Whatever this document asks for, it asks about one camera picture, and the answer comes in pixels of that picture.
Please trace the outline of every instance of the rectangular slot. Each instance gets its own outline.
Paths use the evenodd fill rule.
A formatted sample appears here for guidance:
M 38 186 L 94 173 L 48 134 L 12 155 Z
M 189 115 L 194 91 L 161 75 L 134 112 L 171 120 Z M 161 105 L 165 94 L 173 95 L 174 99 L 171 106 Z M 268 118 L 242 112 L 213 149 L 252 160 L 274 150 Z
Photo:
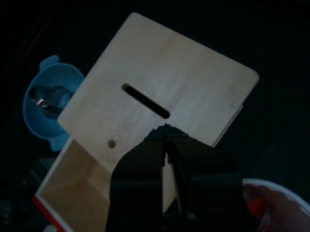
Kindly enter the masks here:
M 125 83 L 122 88 L 142 104 L 145 104 L 166 120 L 170 118 L 170 112 L 153 99 L 150 99 L 142 92 L 139 92 L 131 85 Z

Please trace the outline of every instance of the wooden board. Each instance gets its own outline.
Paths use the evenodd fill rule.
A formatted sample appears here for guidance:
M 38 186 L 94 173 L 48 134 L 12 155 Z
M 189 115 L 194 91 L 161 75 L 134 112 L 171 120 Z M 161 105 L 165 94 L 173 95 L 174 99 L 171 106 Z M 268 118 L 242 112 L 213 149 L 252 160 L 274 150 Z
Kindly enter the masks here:
M 70 138 L 34 197 L 59 232 L 105 231 L 109 190 L 110 173 Z
M 213 146 L 257 82 L 253 69 L 133 13 L 58 122 L 111 173 L 165 123 Z M 127 86 L 169 111 L 167 119 L 126 92 Z M 175 195 L 169 166 L 165 176 L 167 208 Z

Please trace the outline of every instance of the dark background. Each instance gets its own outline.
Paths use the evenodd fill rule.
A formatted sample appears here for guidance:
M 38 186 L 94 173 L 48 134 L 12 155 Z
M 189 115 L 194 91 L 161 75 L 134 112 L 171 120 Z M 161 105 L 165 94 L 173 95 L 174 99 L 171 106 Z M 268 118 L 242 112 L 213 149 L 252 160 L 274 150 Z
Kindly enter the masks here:
M 38 159 L 55 158 L 28 131 L 22 102 L 39 62 L 58 54 L 87 75 L 127 16 L 138 12 L 260 74 L 217 148 L 245 178 L 268 179 L 310 202 L 310 1 L 2 0 L 0 211 L 6 231 L 43 231 L 23 185 Z

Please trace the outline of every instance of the black clamp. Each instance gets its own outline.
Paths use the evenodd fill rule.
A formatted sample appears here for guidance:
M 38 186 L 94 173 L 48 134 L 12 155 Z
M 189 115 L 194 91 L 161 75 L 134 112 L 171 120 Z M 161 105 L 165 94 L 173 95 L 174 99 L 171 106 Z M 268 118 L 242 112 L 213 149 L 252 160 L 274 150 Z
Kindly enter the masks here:
M 177 199 L 163 213 L 166 156 Z M 113 172 L 106 231 L 257 231 L 242 194 L 242 176 L 227 156 L 165 124 L 123 156 Z

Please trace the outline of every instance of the red edge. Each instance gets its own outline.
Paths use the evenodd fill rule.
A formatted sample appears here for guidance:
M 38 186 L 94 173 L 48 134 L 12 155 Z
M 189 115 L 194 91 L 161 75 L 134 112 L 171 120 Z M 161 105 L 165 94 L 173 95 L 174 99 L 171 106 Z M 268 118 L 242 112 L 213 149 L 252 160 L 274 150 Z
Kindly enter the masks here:
M 47 220 L 51 222 L 51 224 L 56 227 L 58 232 L 66 232 L 63 226 L 59 224 L 59 222 L 55 220 L 54 216 L 51 215 L 51 213 L 48 212 L 48 210 L 46 209 L 43 203 L 40 202 L 40 200 L 36 197 L 32 197 L 32 203 L 35 204 L 35 206 L 39 208 L 39 210 L 42 211 L 42 213 L 46 215 Z
M 249 209 L 252 211 L 252 215 L 262 221 L 268 209 L 266 199 L 264 197 L 256 198 L 249 205 Z

